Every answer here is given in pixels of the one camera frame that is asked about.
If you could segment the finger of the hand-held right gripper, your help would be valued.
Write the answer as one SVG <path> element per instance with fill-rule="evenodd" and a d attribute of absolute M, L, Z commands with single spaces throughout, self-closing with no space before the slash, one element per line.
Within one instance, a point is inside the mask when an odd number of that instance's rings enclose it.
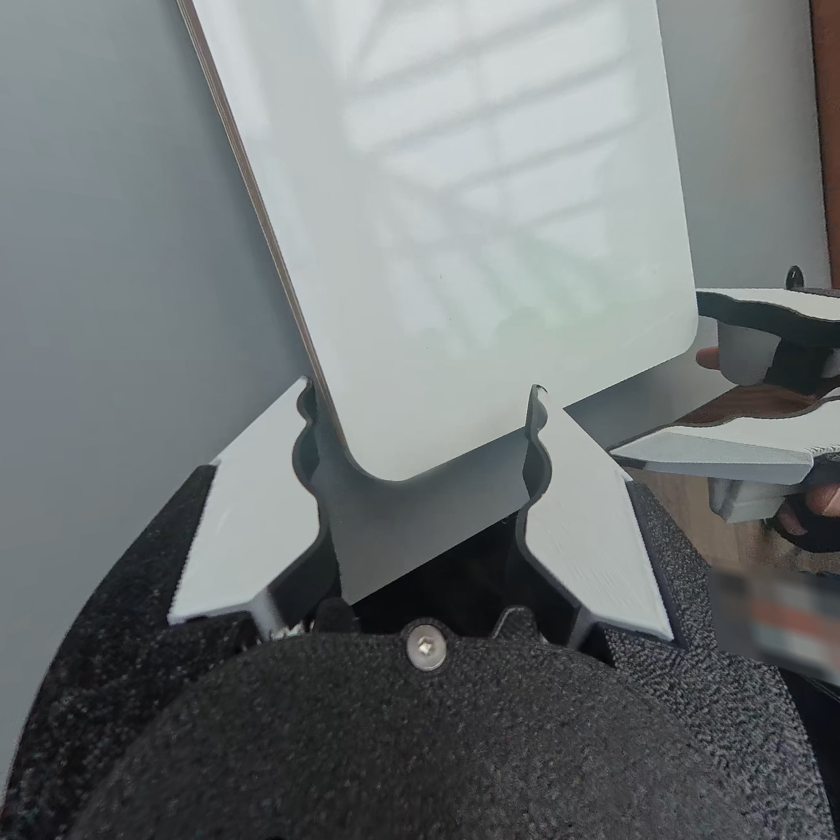
<path fill-rule="evenodd" d="M 699 315 L 717 323 L 719 370 L 735 385 L 764 384 L 781 341 L 833 350 L 822 376 L 839 377 L 839 292 L 804 287 L 701 288 Z"/>
<path fill-rule="evenodd" d="M 610 453 L 624 467 L 707 478 L 725 522 L 767 520 L 787 497 L 838 483 L 838 394 L 785 416 L 662 427 Z"/>

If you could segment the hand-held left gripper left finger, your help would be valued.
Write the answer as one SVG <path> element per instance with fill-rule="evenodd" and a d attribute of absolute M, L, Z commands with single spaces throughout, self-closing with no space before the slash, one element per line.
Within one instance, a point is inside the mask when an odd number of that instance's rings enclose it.
<path fill-rule="evenodd" d="M 212 462 L 171 626 L 246 613 L 273 641 L 340 591 L 328 515 L 312 484 L 317 416 L 314 388 L 302 376 Z"/>

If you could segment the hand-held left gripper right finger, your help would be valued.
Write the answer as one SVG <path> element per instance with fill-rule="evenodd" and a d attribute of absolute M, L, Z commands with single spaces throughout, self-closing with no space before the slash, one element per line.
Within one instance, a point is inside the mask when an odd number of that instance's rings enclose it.
<path fill-rule="evenodd" d="M 549 639 L 582 650 L 606 630 L 675 643 L 675 608 L 637 514 L 634 481 L 533 385 L 516 519 L 517 580 Z"/>

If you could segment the stack of white boards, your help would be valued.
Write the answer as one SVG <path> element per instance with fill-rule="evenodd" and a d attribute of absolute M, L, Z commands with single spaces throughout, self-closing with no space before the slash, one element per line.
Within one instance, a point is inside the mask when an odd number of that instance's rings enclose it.
<path fill-rule="evenodd" d="M 657 3 L 178 3 L 339 441 L 403 481 L 688 350 Z"/>

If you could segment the person's right hand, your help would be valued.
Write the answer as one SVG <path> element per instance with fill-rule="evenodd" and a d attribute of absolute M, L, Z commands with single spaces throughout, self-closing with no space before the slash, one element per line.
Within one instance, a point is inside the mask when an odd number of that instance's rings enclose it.
<path fill-rule="evenodd" d="M 815 527 L 814 518 L 839 517 L 839 485 L 813 487 L 805 494 L 788 497 L 770 521 L 772 529 L 793 542 Z"/>

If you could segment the yellow parts bins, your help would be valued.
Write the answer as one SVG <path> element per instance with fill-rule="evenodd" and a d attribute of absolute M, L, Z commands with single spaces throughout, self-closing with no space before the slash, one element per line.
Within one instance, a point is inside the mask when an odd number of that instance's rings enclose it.
<path fill-rule="evenodd" d="M 839 288 L 839 1 L 811 1 L 815 100 L 831 283 Z"/>

